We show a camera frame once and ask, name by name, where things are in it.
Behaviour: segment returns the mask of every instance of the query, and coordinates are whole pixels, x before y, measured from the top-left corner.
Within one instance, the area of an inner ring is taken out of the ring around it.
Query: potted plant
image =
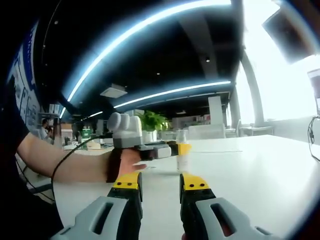
[[[145,143],[156,142],[157,131],[167,128],[167,118],[153,111],[145,111],[144,114],[138,113],[137,116],[141,120],[142,138]]]

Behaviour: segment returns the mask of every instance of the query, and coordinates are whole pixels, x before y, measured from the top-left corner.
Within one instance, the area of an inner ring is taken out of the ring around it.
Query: black sleeve
[[[2,121],[0,121],[2,124],[1,128],[4,130],[4,134],[1,134],[0,138],[10,152],[16,152],[22,140],[29,133],[17,107],[13,84],[10,81],[7,85],[5,91],[6,99],[4,100],[1,113]]]

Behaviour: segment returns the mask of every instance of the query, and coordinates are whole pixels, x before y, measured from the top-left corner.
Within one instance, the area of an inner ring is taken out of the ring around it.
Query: air vent
[[[125,88],[116,84],[111,84],[110,87],[108,87],[106,90],[100,93],[101,96],[112,99],[120,98],[121,96],[126,94],[127,92],[125,91]]]

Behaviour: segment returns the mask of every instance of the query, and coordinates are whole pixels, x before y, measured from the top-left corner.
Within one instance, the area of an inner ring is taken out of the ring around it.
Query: green plant
[[[168,126],[168,120],[165,116],[154,113],[153,111],[145,111],[144,114],[136,114],[142,125],[142,130],[152,132],[154,130],[166,130]]]

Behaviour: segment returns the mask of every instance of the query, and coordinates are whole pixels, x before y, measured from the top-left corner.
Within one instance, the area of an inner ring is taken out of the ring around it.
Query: desk
[[[254,132],[271,132],[274,134],[274,127],[273,126],[242,126],[240,127],[240,131],[242,133],[249,131],[251,136],[254,135]]]
[[[193,140],[190,172],[204,178],[217,197],[246,213],[253,226],[286,237],[313,207],[320,193],[320,163],[308,144],[272,135]],[[142,173],[143,218],[139,239],[179,240],[179,174],[176,158],[147,163]],[[54,183],[56,205],[64,226],[110,183]]]

